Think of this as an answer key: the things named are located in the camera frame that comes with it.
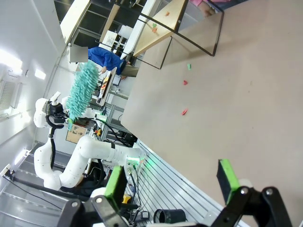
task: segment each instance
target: ceiling light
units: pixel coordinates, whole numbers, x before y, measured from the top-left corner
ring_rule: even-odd
[[[46,74],[44,72],[42,72],[41,70],[36,70],[35,76],[40,78],[40,79],[45,79]]]
[[[0,50],[0,63],[3,63],[13,69],[20,69],[22,66],[21,60],[4,50]]]

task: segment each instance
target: black cable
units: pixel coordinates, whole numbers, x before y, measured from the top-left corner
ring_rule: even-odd
[[[138,195],[139,204],[140,204],[140,207],[141,207],[142,203],[141,203],[141,198],[140,198],[140,195],[139,195],[139,176],[138,176],[138,172],[137,172],[137,169],[136,169],[135,165],[133,165],[133,168],[136,171],[136,175],[137,175],[137,195]]]
[[[139,209],[137,209],[137,211],[136,211],[136,213],[135,213],[135,215],[134,215],[134,218],[133,218],[133,220],[131,221],[132,224],[133,224],[134,221],[136,220],[136,218],[137,218],[137,216],[138,216],[138,213],[139,213]]]
[[[55,163],[55,156],[56,156],[56,145],[55,145],[55,142],[54,142],[53,138],[51,138],[51,144],[52,144],[51,169],[53,169],[53,165]]]
[[[17,188],[21,189],[21,190],[24,191],[25,193],[28,193],[28,194],[30,194],[30,195],[36,197],[36,198],[39,198],[39,199],[41,199],[41,200],[43,200],[43,201],[45,201],[45,202],[48,202],[49,204],[52,204],[52,205],[55,206],[56,208],[62,210],[62,208],[56,206],[55,204],[51,203],[50,201],[47,201],[47,200],[45,200],[45,199],[43,199],[43,198],[41,198],[41,197],[39,197],[39,196],[36,196],[36,195],[33,195],[32,193],[27,192],[26,190],[24,190],[23,188],[19,187],[18,185],[16,185],[15,183],[13,183],[11,180],[7,179],[6,177],[4,177],[4,179],[7,180],[8,182],[12,183],[13,185],[15,185]]]
[[[136,184],[135,184],[135,182],[134,182],[134,177],[133,177],[133,175],[130,174],[130,176],[131,176],[132,181],[133,181],[133,184],[134,184],[134,194],[133,194],[133,199],[132,199],[132,201],[131,201],[131,204],[132,204],[133,201],[134,201],[134,197],[135,197],[135,195],[136,195],[137,187],[136,187]]]
[[[84,119],[88,119],[88,120],[92,120],[93,122],[96,122],[96,121],[94,120],[95,118],[84,118]],[[96,120],[97,120],[97,121],[101,121],[102,123],[104,123],[104,124],[113,132],[113,134],[114,134],[114,136],[116,137],[117,141],[119,141],[120,143],[122,143],[124,146],[127,146],[128,148],[131,147],[129,144],[126,144],[126,143],[122,142],[122,141],[118,138],[118,136],[117,136],[117,134],[115,133],[115,131],[113,130],[113,128],[112,128],[111,126],[109,126],[105,121],[100,120],[100,119],[98,119],[98,118],[96,118]]]
[[[107,110],[106,110],[106,106],[104,108],[104,110],[102,110],[102,115],[106,115],[107,114]]]
[[[57,168],[57,169],[61,169],[61,170],[63,170],[63,171],[65,170],[65,168],[64,168],[63,166],[61,166],[60,164],[54,163],[53,166],[54,166],[55,168]]]
[[[55,129],[62,129],[64,128],[64,124],[54,124],[51,122],[49,119],[50,115],[45,116],[46,122],[48,123],[49,126],[55,128]]]
[[[45,187],[40,186],[38,184],[21,180],[21,179],[19,179],[17,177],[13,177],[12,180],[14,182],[21,183],[21,184],[26,185],[26,186],[31,187],[31,188],[36,188],[36,189],[44,191],[44,192],[49,192],[51,194],[63,196],[63,197],[70,198],[70,199],[78,199],[78,200],[81,200],[83,202],[86,202],[89,199],[89,197],[84,197],[84,196],[80,196],[80,195],[73,195],[73,194],[69,194],[69,193],[53,190],[53,189],[50,189],[50,188],[45,188]]]
[[[101,170],[100,179],[99,179],[97,186],[100,186],[101,183],[104,181],[104,178],[106,177],[106,173],[104,172],[104,167],[102,165],[101,159],[97,159],[97,161],[98,161],[98,164],[99,164],[99,167]]]

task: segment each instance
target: wooden tabletop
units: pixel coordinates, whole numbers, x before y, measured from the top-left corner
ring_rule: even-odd
[[[172,0],[152,18],[171,29],[175,29],[184,4],[185,0]],[[165,27],[149,20],[143,28],[134,51],[134,56],[140,55],[172,34],[173,32],[169,31]]]
[[[141,64],[122,116],[122,125],[222,205],[220,158],[257,190],[277,187],[294,226],[303,210],[302,11],[301,0],[250,0],[226,10],[214,57],[173,36],[162,70]],[[220,16],[182,33],[211,51]],[[144,60],[160,64],[168,41]]]

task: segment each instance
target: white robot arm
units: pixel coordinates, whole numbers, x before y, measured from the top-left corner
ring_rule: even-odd
[[[34,122],[39,128],[47,126],[46,113],[43,112],[45,102],[48,100],[38,99],[36,102]],[[37,176],[44,180],[44,187],[54,190],[59,190],[62,186],[67,188],[76,186],[90,158],[104,159],[124,166],[126,175],[129,170],[132,170],[133,165],[139,165],[142,158],[142,152],[139,148],[113,146],[108,142],[94,140],[88,135],[80,138],[63,173],[51,169],[51,155],[52,144],[49,136],[47,143],[35,151],[34,165]]]

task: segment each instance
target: black cup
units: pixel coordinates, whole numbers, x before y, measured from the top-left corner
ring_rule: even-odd
[[[154,223],[177,223],[186,221],[185,212],[181,209],[178,210],[156,210],[153,216]]]

